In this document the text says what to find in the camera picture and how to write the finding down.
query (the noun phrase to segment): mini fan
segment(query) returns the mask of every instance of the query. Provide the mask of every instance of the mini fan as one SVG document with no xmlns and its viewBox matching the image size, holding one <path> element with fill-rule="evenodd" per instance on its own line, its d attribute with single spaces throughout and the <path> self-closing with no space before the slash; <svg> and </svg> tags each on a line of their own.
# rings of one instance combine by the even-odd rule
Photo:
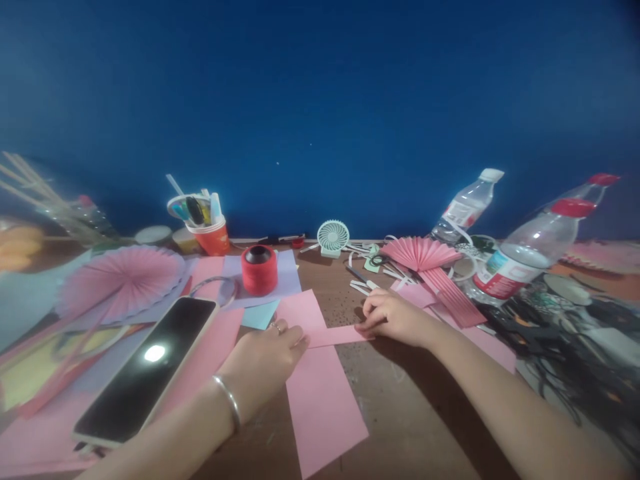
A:
<svg viewBox="0 0 640 480">
<path fill-rule="evenodd" d="M 486 318 L 452 282 L 440 266 L 462 258 L 453 248 L 430 238 L 401 238 L 380 250 L 396 262 L 414 270 L 429 290 L 446 306 L 460 328 L 486 322 Z"/>
<path fill-rule="evenodd" d="M 338 220 L 327 220 L 318 228 L 318 244 L 323 257 L 338 258 L 349 242 L 349 229 Z"/>
<path fill-rule="evenodd" d="M 628 242 L 574 243 L 562 261 L 591 270 L 636 275 L 640 273 L 640 246 Z"/>
<path fill-rule="evenodd" d="M 59 292 L 58 327 L 69 325 L 98 304 L 105 305 L 104 313 L 97 315 L 93 326 L 36 396 L 20 406 L 20 414 L 26 418 L 33 416 L 65 388 L 65 373 L 78 361 L 78 355 L 100 325 L 148 309 L 168 295 L 184 274 L 185 260 L 180 255 L 142 245 L 108 251 L 70 274 Z"/>
</svg>

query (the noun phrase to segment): hand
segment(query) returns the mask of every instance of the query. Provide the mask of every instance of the hand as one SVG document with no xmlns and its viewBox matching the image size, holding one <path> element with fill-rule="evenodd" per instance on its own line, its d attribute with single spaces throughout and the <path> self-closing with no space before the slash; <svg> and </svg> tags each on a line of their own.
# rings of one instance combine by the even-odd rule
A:
<svg viewBox="0 0 640 480">
<path fill-rule="evenodd" d="M 366 320 L 355 326 L 363 335 L 384 335 L 413 347 L 427 347 L 436 320 L 396 292 L 375 289 L 362 308 Z"/>
<path fill-rule="evenodd" d="M 278 393 L 309 346 L 302 328 L 288 328 L 282 319 L 275 325 L 242 337 L 217 372 L 238 403 L 242 423 Z"/>
</svg>

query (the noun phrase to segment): white mini fan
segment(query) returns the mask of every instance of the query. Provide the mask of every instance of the white mini fan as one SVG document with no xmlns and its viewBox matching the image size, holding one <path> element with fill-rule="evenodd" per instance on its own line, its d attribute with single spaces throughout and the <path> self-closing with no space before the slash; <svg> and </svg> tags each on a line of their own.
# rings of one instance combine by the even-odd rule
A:
<svg viewBox="0 0 640 480">
<path fill-rule="evenodd" d="M 338 220 L 327 220 L 318 228 L 318 244 L 323 257 L 338 258 L 349 242 L 349 229 Z"/>
</svg>

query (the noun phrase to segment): white bottle cap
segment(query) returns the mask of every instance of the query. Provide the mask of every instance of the white bottle cap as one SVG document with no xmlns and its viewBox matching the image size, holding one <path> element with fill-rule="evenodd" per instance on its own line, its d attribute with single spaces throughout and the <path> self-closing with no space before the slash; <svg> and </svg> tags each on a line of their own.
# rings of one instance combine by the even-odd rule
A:
<svg viewBox="0 0 640 480">
<path fill-rule="evenodd" d="M 484 169 L 480 174 L 480 180 L 496 183 L 505 173 L 502 170 Z"/>
</svg>

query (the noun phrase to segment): red thread spool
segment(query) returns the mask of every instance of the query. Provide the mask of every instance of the red thread spool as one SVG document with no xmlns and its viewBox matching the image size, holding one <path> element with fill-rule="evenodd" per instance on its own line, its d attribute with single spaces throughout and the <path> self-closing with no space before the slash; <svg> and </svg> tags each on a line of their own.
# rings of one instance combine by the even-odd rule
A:
<svg viewBox="0 0 640 480">
<path fill-rule="evenodd" d="M 262 297 L 278 284 L 275 252 L 266 245 L 256 245 L 242 254 L 242 284 L 252 295 Z"/>
</svg>

